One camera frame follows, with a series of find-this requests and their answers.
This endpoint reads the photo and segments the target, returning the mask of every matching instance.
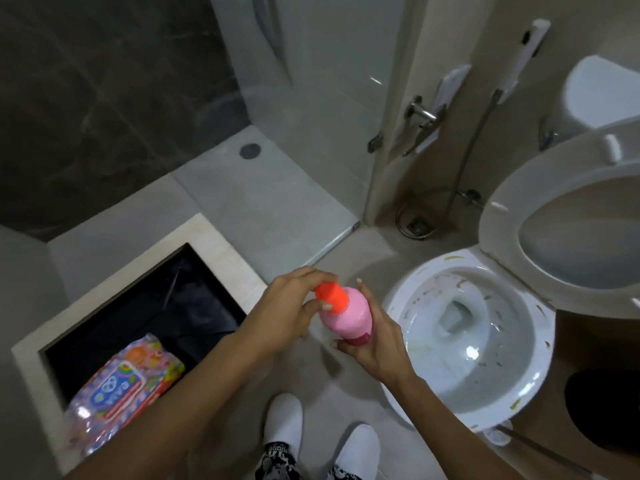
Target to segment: toilet tank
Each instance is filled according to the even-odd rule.
[[[640,73],[590,55],[567,77],[545,126],[549,146],[587,131],[640,115]]]

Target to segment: hand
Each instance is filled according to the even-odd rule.
[[[238,329],[252,349],[271,354],[306,334],[311,317],[332,306],[305,297],[321,283],[336,281],[338,276],[311,266],[300,267],[289,274],[277,276],[246,316]]]
[[[404,347],[400,325],[382,309],[369,288],[358,279],[358,288],[367,298],[373,316],[373,330],[368,343],[352,346],[344,340],[334,340],[332,347],[356,359],[364,370],[389,389],[400,385],[406,379],[416,377],[411,359]]]

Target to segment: toilet lid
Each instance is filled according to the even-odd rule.
[[[640,318],[640,118],[516,170],[487,202],[479,241],[554,308]]]

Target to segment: orange cap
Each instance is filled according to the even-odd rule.
[[[340,313],[349,304],[349,295],[335,281],[316,286],[315,292],[316,298],[324,300],[333,306],[331,313]]]

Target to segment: wet wipes package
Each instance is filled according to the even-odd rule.
[[[107,443],[167,391],[184,365],[148,333],[114,355],[85,384],[65,412],[73,447],[84,455]]]

